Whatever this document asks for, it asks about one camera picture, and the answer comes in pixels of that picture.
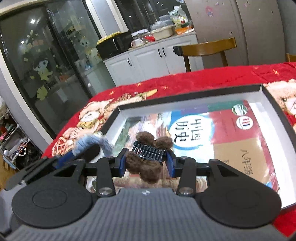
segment wooden chair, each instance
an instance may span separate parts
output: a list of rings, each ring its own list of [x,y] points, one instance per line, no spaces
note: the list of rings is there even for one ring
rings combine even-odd
[[[188,57],[206,56],[216,53],[221,54],[223,66],[228,66],[225,56],[225,50],[236,48],[237,44],[235,38],[222,39],[213,42],[206,42],[201,44],[185,45],[185,46],[173,46],[174,53],[178,56],[184,57],[186,72],[190,72],[190,64]]]
[[[296,55],[286,53],[286,61],[287,62],[296,62]]]

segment plastic bag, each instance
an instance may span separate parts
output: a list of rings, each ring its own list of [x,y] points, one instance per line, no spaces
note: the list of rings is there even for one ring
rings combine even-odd
[[[156,23],[154,23],[152,26],[151,26],[151,30],[156,30],[156,29],[159,29],[159,28],[162,28],[162,27],[165,27],[167,26],[167,24],[163,21],[157,21]]]
[[[180,27],[188,23],[188,17],[181,6],[174,6],[174,10],[168,12],[170,19],[174,22],[176,27]]]

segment kitchen cabinet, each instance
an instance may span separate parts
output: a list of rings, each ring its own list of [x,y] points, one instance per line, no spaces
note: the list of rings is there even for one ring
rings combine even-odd
[[[185,73],[184,58],[173,52],[173,46],[197,44],[195,35],[184,36],[160,43],[161,52],[165,56],[165,62],[170,74]],[[189,57],[191,71],[204,69],[201,57]]]
[[[104,61],[116,86],[186,72],[184,58],[173,46],[197,44],[195,33],[173,36]],[[189,57],[191,71],[204,69],[201,57]]]
[[[129,53],[135,68],[144,76],[144,80],[169,75],[165,56],[159,44],[153,44]]]
[[[137,72],[128,53],[116,56],[105,62],[106,67],[116,84],[128,85],[142,81],[138,80]]]

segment cartoon bear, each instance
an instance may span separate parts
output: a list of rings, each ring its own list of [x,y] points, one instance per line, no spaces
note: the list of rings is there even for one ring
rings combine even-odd
[[[263,84],[288,118],[296,132],[296,80]]]
[[[49,81],[48,76],[52,75],[53,72],[47,69],[48,60],[43,59],[39,62],[39,64],[34,68],[36,72],[40,75],[41,80]]]
[[[81,40],[79,40],[78,42],[83,47],[88,47],[89,45],[89,40],[86,37],[82,37]]]

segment blue fuzzy pipe cleaner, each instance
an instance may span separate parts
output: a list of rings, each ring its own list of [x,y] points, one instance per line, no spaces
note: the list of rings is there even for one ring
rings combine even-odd
[[[97,134],[94,135],[85,135],[81,137],[76,143],[75,147],[72,149],[73,155],[77,156],[87,147],[91,146],[92,144],[98,144],[102,149],[105,156],[112,155],[112,145],[109,144],[106,137],[101,137]]]
[[[111,156],[113,146],[108,142],[108,139],[101,135],[101,133],[95,133],[93,135],[85,135],[77,140],[74,148],[61,156],[55,166],[56,169],[61,168],[65,162],[78,156],[79,153],[87,149],[93,144],[98,144],[103,151],[104,156]]]

